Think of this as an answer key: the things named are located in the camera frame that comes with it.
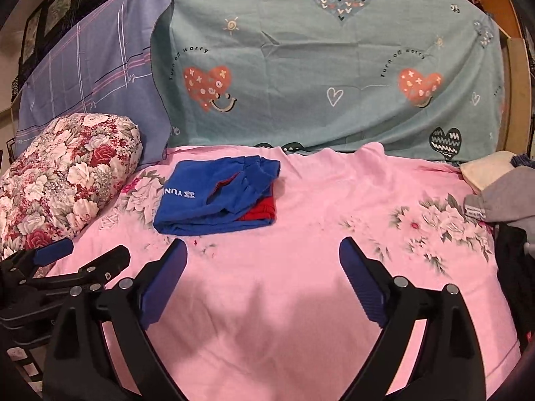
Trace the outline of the cream folded cloth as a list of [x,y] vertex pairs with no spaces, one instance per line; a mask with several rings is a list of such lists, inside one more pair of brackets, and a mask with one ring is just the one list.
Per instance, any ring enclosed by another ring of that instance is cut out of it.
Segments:
[[460,167],[462,177],[475,194],[480,194],[487,186],[514,169],[511,162],[514,156],[510,151],[501,150],[463,163]]

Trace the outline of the blue pants with red trim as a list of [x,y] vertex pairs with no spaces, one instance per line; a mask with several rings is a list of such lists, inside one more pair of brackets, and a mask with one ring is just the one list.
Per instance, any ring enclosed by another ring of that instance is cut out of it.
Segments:
[[279,161],[260,156],[181,161],[164,185],[153,226],[177,236],[270,226],[279,173]]

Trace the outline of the teal heart print cloth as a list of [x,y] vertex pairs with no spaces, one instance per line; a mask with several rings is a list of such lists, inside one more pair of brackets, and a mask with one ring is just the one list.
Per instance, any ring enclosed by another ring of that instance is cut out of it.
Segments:
[[172,0],[150,51],[173,147],[467,162],[498,145],[499,29],[467,0]]

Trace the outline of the red white floral quilt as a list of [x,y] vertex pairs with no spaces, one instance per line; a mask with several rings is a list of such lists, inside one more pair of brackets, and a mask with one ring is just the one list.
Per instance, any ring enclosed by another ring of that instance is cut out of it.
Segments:
[[127,117],[51,121],[1,177],[1,257],[78,235],[119,193],[142,151]]

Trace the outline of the grey folded garment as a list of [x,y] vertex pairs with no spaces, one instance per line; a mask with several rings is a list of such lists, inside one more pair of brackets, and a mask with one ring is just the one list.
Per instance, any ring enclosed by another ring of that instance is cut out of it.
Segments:
[[480,194],[464,198],[467,216],[487,224],[504,223],[521,228],[534,245],[534,169],[515,167],[488,185]]

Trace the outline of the blue plaid pillow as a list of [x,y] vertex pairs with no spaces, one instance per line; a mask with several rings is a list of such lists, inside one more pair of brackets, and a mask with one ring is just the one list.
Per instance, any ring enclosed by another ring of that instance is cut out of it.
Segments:
[[14,154],[55,118],[104,113],[138,126],[141,166],[162,161],[171,123],[152,75],[150,38],[172,1],[109,0],[72,27],[24,83]]

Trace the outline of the wooden bed frame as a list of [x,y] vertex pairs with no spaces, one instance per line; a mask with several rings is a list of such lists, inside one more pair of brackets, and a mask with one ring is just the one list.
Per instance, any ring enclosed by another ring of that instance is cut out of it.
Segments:
[[518,0],[477,0],[500,27],[505,99],[498,148],[529,154],[533,138],[534,73],[527,42],[528,21]]

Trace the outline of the pink floral bed sheet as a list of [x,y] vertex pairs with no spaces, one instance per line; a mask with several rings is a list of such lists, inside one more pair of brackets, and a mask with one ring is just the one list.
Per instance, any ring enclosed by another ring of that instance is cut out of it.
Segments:
[[337,400],[379,335],[339,263],[352,237],[415,286],[457,285],[476,328],[486,389],[520,359],[497,280],[493,238],[464,217],[456,167],[387,156],[309,156],[261,148],[280,163],[271,226],[186,239],[187,267],[148,334],[192,400]]

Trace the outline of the dark framed window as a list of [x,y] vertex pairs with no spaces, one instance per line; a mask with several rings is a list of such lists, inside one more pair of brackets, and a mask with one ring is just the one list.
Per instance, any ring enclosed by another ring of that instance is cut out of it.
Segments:
[[14,98],[37,64],[83,17],[107,0],[43,0],[24,25],[17,75],[12,81]]

